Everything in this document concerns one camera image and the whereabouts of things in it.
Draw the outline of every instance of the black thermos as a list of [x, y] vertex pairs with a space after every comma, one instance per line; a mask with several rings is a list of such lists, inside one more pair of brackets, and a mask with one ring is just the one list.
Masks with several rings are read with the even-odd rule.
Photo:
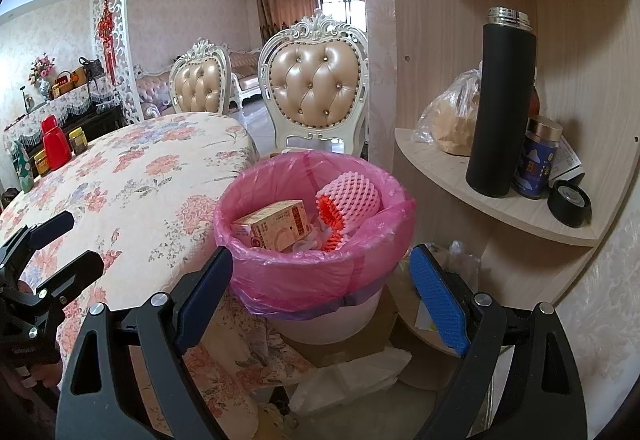
[[492, 198], [505, 196], [527, 129], [536, 69], [536, 36], [526, 14], [491, 8], [482, 40], [482, 79], [466, 183]]

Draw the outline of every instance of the dining chair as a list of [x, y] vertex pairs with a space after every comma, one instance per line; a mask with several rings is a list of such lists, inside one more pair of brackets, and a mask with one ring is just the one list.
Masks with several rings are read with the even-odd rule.
[[365, 140], [369, 62], [362, 31], [316, 9], [274, 35], [260, 52], [258, 81], [275, 129], [287, 140], [338, 139], [359, 156]]
[[169, 74], [169, 92], [176, 113], [226, 115], [231, 95], [231, 64], [226, 50], [200, 39], [175, 61]]

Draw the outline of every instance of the black bottle cap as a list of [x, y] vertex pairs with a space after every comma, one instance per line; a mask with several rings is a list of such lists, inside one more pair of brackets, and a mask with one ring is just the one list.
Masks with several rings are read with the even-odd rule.
[[546, 205], [558, 221], [569, 227], [580, 227], [591, 216], [587, 193], [566, 180], [556, 180]]

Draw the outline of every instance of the curtain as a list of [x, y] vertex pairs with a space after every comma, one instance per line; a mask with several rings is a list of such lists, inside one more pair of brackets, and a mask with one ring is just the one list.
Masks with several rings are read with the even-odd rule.
[[311, 17], [319, 7], [318, 0], [257, 0], [262, 43], [280, 30], [289, 28], [302, 17]]

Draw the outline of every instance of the red bottle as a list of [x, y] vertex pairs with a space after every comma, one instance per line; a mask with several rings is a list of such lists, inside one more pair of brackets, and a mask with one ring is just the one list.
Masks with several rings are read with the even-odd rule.
[[52, 171], [60, 169], [71, 160], [71, 149], [65, 134], [58, 126], [58, 120], [54, 115], [49, 115], [41, 123], [44, 138], [42, 144], [47, 153], [47, 160]]

